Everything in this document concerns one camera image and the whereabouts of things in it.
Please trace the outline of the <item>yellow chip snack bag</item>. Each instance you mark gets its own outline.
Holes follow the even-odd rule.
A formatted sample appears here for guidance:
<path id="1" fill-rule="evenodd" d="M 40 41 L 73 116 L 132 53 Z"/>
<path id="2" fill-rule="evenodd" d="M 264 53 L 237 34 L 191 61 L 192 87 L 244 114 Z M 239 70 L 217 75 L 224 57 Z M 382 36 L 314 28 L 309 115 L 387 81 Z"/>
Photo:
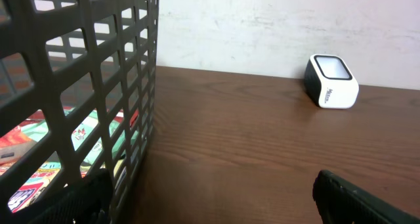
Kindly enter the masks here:
<path id="1" fill-rule="evenodd" d="M 125 158 L 125 152 L 120 156 L 119 161 L 115 165 L 114 175 L 121 166 L 122 160 Z M 1 165 L 1 175 L 3 175 L 14 162 Z M 40 168 L 9 198 L 8 207 L 12 213 L 16 213 L 29 205 L 33 204 L 43 191 L 49 186 L 52 180 L 61 170 L 60 162 L 46 161 Z M 91 170 L 91 165 L 79 167 L 81 177 L 84 178 Z"/>

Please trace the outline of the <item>red white snack bar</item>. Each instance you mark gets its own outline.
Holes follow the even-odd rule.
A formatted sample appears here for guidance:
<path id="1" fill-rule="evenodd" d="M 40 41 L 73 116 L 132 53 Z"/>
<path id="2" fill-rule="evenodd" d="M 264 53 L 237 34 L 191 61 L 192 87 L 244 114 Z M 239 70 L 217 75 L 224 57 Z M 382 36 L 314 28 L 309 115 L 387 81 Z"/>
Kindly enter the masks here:
<path id="1" fill-rule="evenodd" d="M 30 142 L 30 138 L 24 134 L 24 126 L 41 123 L 45 119 L 42 110 L 37 110 L 34 114 L 26 118 L 14 129 L 10 130 L 1 137 L 1 148 L 7 148 L 13 145 L 22 145 Z"/>

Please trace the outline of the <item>mint green snack packet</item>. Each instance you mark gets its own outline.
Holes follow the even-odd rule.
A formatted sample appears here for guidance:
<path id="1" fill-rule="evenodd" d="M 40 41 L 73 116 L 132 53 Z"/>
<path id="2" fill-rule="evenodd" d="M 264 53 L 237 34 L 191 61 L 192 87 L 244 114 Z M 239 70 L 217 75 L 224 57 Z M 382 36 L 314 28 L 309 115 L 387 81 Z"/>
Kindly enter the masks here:
<path id="1" fill-rule="evenodd" d="M 116 117 L 110 122 L 108 130 L 110 136 L 114 135 L 117 129 L 120 127 L 120 124 L 123 121 L 123 110 L 120 110 Z M 90 114 L 74 129 L 71 135 L 71 140 L 73 148 L 75 151 L 79 150 L 82 147 L 82 144 L 88 139 L 94 129 L 98 126 L 98 114 L 96 110 L 90 112 Z M 29 139 L 39 142 L 48 132 L 49 127 L 46 120 L 42 116 L 40 120 L 35 120 L 20 127 L 21 134 L 25 135 Z M 118 137 L 117 141 L 112 148 L 112 157 L 115 158 L 117 152 L 122 147 L 123 142 L 125 141 L 125 132 L 122 131 L 121 135 Z M 103 151 L 102 139 L 98 139 L 93 145 L 92 149 L 88 152 L 86 157 L 83 159 L 84 164 L 93 165 L 96 159 L 99 157 Z"/>

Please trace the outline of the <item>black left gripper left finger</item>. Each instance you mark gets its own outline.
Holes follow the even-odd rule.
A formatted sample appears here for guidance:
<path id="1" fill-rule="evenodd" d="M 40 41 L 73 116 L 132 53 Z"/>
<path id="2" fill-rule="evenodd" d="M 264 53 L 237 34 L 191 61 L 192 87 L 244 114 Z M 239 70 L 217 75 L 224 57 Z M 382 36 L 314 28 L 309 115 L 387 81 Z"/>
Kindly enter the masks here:
<path id="1" fill-rule="evenodd" d="M 100 169 L 19 211 L 20 223 L 110 223 L 113 184 Z"/>

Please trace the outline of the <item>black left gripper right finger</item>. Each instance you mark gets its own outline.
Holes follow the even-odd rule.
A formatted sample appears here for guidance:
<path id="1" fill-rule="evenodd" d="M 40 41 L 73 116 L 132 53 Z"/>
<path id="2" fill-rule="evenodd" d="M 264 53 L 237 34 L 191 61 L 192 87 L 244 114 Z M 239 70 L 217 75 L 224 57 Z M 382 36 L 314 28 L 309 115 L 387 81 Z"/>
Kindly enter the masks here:
<path id="1" fill-rule="evenodd" d="M 312 197 L 323 224 L 419 224 L 419 218 L 326 169 L 315 179 Z"/>

